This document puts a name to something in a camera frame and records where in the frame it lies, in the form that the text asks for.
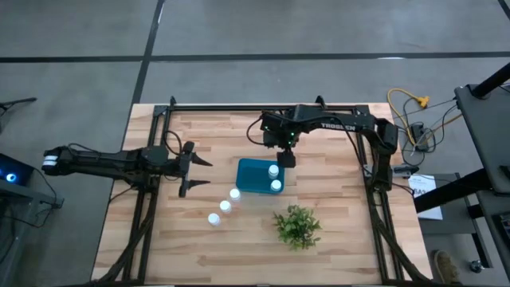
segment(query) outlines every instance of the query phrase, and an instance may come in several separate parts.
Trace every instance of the paper sheet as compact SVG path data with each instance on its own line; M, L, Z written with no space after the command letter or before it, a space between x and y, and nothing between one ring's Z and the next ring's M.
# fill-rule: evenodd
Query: paper sheet
M409 177L409 187L414 191L414 197L417 198L429 191L436 189L436 181L432 175L412 175ZM443 214L441 207L434 207L418 214L419 218L442 220Z

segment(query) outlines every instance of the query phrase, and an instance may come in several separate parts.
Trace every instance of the leaves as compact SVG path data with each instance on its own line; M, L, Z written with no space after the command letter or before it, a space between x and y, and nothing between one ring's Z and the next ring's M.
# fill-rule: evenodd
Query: leaves
M287 216L274 214L278 239L290 245L291 250L308 249L315 246L320 238L314 238L314 231L322 229L320 221L313 218L313 210L297 205L287 207Z

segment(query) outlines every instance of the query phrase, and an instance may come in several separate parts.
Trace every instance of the gray floor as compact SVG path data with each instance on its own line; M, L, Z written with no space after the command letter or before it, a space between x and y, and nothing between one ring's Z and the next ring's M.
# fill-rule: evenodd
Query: gray floor
M0 0L0 57L141 56L156 0ZM403 53L510 50L510 21L496 0L168 1L154 55L217 53ZM401 87L430 104L453 98L508 58L151 63L142 103L310 101L384 102ZM0 101L38 101L2 118L0 151L39 167L42 152L70 142L101 151L122 143L140 63L0 64ZM394 95L401 107L405 96ZM432 124L449 106L410 116ZM417 107L410 104L409 110ZM481 167L463 120L427 156L423 173ZM89 279L111 180L86 175L50 178L65 197L47 225L32 230L17 275L20 286ZM508 285L493 245L494 270L470 273L470 238L428 237L444 248L469 284Z

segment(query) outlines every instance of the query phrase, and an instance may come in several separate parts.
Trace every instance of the wooden table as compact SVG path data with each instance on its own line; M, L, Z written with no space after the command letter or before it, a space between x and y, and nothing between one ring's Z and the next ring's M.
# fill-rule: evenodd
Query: wooden table
M388 104L368 105L374 116L391 119ZM146 146L153 107L133 107L123 149ZM294 149L297 165L285 171L281 195L242 193L233 212L222 215L219 227L207 222L209 213L221 214L219 203L235 187L239 159L276 160L277 150L246 139L246 128L259 115L236 111L172 112L170 129L181 139L194 141L195 151L214 165L193 165L190 179L212 183L194 187L180 199L179 182L162 179L146 284L379 283L361 169L344 132L315 130L301 135ZM258 128L250 134L261 141ZM178 146L171 136L169 144ZM402 157L397 152L392 164L400 163ZM394 181L407 184L405 179ZM115 183L112 196L127 187L126 183ZM136 191L129 191L110 204L92 279L106 273L127 245L135 198ZM420 271L432 277L413 199L403 189L393 187L389 201L398 243ZM296 252L278 242L273 212L283 213L289 204L315 210L323 227L317 232L322 240L315 248ZM394 276L387 248L385 254L389 272ZM135 254L133 277L138 270L138 256Z

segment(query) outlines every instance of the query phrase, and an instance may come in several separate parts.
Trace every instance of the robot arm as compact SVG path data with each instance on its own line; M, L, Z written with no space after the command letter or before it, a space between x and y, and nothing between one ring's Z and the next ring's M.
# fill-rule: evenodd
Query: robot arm
M299 142L302 132L309 133L317 128L325 128L362 134L368 139L374 157L372 187L391 190L390 157L397 151L398 130L388 120L378 119L370 114L327 112L321 107L302 104L281 114L262 112L261 120L264 145L283 149L277 153L278 164L282 167L296 166L292 148Z
M182 179L179 197L185 197L186 191L203 180L188 180L190 163L212 166L193 152L194 143L186 142L175 159L168 159L168 150L164 146L150 146L131 151L103 153L82 147L71 148L76 144L45 151L42 170L47 175L70 175L82 173L98 175L111 179L122 179L132 187L146 187L154 175L165 175Z

